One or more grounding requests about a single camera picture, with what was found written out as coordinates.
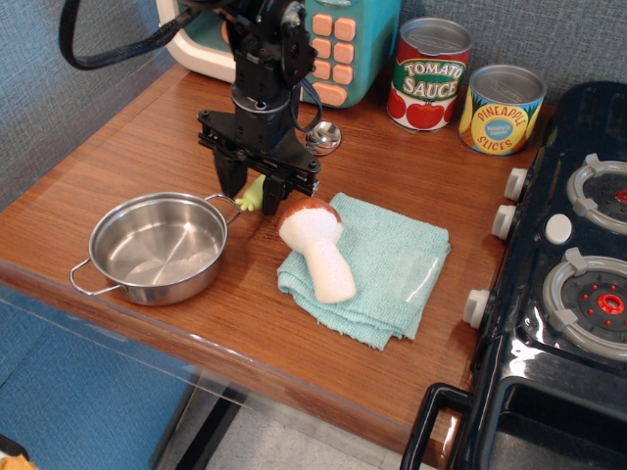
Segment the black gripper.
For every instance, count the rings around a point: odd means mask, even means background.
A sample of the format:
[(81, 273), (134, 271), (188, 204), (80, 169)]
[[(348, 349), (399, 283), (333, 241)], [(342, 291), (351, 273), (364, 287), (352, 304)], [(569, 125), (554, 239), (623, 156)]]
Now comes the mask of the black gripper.
[(232, 101), (231, 114), (212, 110), (198, 114), (200, 143), (214, 151), (222, 193), (234, 198), (246, 184), (250, 168), (266, 175), (264, 215), (276, 214), (286, 192), (315, 193), (321, 165), (296, 135), (300, 92), (289, 91), (270, 102), (234, 90)]

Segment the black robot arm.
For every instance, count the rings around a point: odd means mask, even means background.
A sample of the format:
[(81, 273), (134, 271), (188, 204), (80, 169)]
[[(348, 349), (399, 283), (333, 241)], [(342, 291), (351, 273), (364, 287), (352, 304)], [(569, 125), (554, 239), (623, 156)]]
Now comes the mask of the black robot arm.
[(313, 130), (299, 121), (302, 93), (315, 103), (318, 93), (308, 82), (317, 52), (305, 27), (301, 1), (188, 1), (187, 15), (215, 11), (226, 21), (226, 33), (235, 61), (231, 86), (233, 113), (204, 110), (201, 144), (213, 150), (222, 192), (235, 197), (250, 169), (262, 174), (262, 211), (276, 213), (293, 190), (308, 196), (317, 188), (321, 165), (298, 140), (299, 132)]

